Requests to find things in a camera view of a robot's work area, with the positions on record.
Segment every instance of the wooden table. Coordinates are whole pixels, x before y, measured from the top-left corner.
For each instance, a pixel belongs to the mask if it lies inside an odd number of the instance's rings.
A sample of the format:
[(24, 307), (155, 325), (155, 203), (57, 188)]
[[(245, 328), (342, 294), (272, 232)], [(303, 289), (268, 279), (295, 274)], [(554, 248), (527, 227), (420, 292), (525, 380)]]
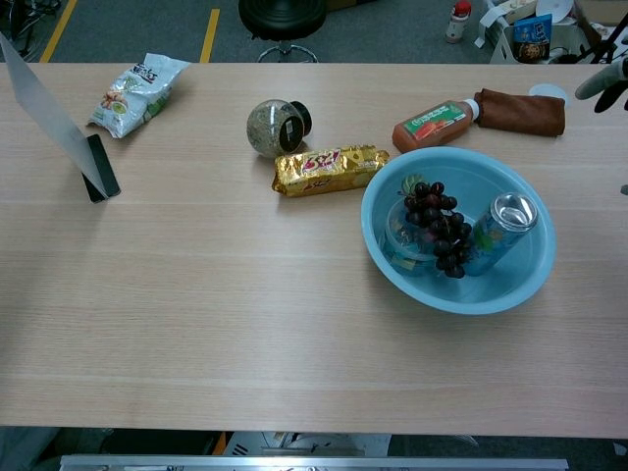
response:
[[(126, 66), (33, 68), (83, 124)], [(573, 96), (596, 70), (191, 66), (150, 124), (98, 131), (123, 192), (93, 205), (0, 68), (0, 423), (628, 437), (621, 106), (572, 101), (557, 139), (476, 127), (455, 142), (528, 179), (558, 235), (545, 287), (478, 318), (380, 274), (362, 190), (273, 192), (244, 129), (262, 100), (299, 99), (310, 147), (396, 155), (393, 125), (445, 99), (538, 82)]]

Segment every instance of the metal stool base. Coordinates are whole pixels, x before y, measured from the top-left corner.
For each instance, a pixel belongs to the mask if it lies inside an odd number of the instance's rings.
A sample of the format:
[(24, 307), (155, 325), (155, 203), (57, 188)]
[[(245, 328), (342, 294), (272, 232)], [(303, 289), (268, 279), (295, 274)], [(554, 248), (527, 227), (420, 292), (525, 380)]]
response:
[(291, 44), (287, 41), (281, 41), (279, 45), (275, 47), (271, 47), (270, 49), (267, 49), (264, 52), (262, 52), (257, 58), (257, 62), (262, 62), (266, 56), (268, 56), (269, 54), (273, 52), (279, 52), (280, 56), (279, 56), (278, 62), (289, 62), (289, 55), (293, 50), (300, 51), (311, 59), (311, 61), (303, 61), (303, 62), (318, 63), (318, 57), (316, 57), (316, 54), (314, 54), (308, 48), (303, 47), (303, 46), (297, 46), (296, 44)]

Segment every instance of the bunch of grapes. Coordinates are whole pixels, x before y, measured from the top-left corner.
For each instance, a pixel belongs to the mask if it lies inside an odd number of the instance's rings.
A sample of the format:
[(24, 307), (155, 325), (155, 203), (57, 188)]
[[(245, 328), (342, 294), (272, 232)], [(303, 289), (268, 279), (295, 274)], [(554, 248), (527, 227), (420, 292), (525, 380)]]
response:
[(438, 257), (436, 268), (450, 278), (464, 277), (462, 264), (469, 257), (471, 225), (464, 216), (453, 210), (458, 201), (445, 194), (441, 182), (417, 183), (403, 201), (408, 212), (408, 223), (427, 229), (434, 240), (434, 255)]

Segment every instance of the black jar lid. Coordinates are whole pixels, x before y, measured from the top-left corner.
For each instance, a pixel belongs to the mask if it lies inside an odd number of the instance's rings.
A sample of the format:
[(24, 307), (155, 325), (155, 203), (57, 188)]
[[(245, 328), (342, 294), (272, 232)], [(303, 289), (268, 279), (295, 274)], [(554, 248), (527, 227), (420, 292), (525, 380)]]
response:
[(310, 131), (312, 131), (312, 116), (308, 109), (300, 101), (290, 101), (290, 105), (296, 108), (298, 114), (301, 115), (301, 119), (303, 120), (303, 135), (310, 134)]

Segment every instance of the white snack bag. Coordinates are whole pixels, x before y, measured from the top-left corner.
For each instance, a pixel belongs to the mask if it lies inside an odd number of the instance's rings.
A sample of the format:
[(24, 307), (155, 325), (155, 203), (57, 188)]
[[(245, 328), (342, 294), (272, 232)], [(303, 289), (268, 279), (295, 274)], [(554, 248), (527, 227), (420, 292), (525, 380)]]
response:
[(146, 54), (111, 84), (89, 118), (119, 138), (154, 118), (166, 104), (173, 83), (189, 62)]

